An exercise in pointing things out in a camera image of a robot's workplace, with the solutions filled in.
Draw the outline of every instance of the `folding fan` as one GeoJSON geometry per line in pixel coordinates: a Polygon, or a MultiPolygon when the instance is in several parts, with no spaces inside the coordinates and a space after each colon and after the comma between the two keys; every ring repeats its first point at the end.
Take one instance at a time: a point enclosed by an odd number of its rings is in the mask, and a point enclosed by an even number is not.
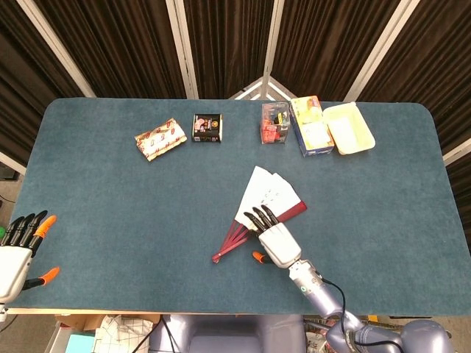
{"type": "Polygon", "coordinates": [[[229,232],[227,232],[220,250],[212,257],[214,263],[218,263],[224,254],[245,243],[249,239],[250,231],[257,229],[244,215],[244,212],[252,212],[252,207],[261,204],[269,207],[281,222],[287,221],[307,209],[291,184],[280,175],[271,174],[269,171],[255,166],[229,232]]]}

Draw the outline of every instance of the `black package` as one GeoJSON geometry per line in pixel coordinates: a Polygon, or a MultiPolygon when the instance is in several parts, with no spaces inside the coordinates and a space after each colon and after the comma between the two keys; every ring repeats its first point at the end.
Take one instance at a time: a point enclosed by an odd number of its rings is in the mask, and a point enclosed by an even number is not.
{"type": "Polygon", "coordinates": [[[196,142],[221,142],[222,114],[195,114],[191,137],[196,142]]]}

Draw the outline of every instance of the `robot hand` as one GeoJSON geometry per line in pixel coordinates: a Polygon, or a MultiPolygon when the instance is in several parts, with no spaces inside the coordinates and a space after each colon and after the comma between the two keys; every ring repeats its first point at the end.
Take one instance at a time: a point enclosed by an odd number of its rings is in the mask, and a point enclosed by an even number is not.
{"type": "Polygon", "coordinates": [[[14,301],[22,290],[47,285],[60,272],[54,267],[41,277],[26,279],[32,258],[57,218],[52,215],[40,225],[46,214],[43,211],[17,218],[0,240],[0,322],[6,318],[5,304],[14,301]]]}
{"type": "MultiPolygon", "coordinates": [[[[289,268],[301,258],[301,248],[283,223],[280,223],[273,212],[264,204],[261,205],[265,213],[257,207],[252,209],[258,215],[244,212],[258,229],[258,240],[266,250],[270,259],[279,268],[289,268]]],[[[263,255],[254,254],[261,261],[263,255]]]]}

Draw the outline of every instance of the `brown curtain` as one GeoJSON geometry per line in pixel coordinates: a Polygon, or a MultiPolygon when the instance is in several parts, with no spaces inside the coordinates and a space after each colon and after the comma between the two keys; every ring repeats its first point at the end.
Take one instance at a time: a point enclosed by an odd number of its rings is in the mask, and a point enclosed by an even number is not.
{"type": "Polygon", "coordinates": [[[358,100],[415,101],[443,153],[471,138],[471,1],[421,1],[358,100]]]}
{"type": "Polygon", "coordinates": [[[471,153],[451,163],[447,172],[471,251],[471,153]]]}
{"type": "Polygon", "coordinates": [[[16,1],[0,26],[0,151],[26,165],[48,104],[82,93],[16,1]]]}
{"type": "Polygon", "coordinates": [[[343,100],[397,4],[285,1],[272,76],[296,96],[343,100]]]}
{"type": "Polygon", "coordinates": [[[185,98],[164,0],[36,0],[100,97],[185,98]]]}
{"type": "Polygon", "coordinates": [[[202,99],[227,99],[263,76],[273,0],[185,0],[202,99]]]}

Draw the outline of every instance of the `table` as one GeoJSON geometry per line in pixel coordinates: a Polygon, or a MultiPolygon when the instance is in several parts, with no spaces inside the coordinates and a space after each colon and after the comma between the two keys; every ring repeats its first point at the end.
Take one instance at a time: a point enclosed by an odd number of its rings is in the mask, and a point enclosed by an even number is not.
{"type": "Polygon", "coordinates": [[[261,145],[261,104],[54,101],[14,217],[57,215],[29,276],[62,272],[22,293],[14,310],[315,314],[286,271],[251,258],[256,239],[211,262],[259,165],[308,205],[287,227],[350,311],[471,314],[470,256],[430,113],[358,103],[375,148],[304,158],[293,131],[285,145],[261,145]],[[222,143],[190,140],[194,113],[224,114],[222,143]],[[133,137],[170,117],[189,139],[148,163],[133,137]]]}

